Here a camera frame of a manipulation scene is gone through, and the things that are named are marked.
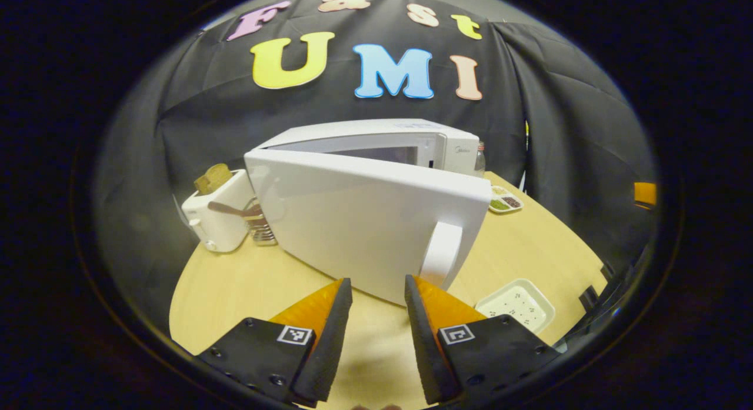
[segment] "white microwave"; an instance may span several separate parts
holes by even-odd
[[[447,289],[492,198],[478,137],[420,119],[293,128],[244,155],[282,249],[355,288],[404,303],[407,274]]]
[[[291,128],[256,149],[317,152],[473,175],[478,136],[422,119],[369,119]]]

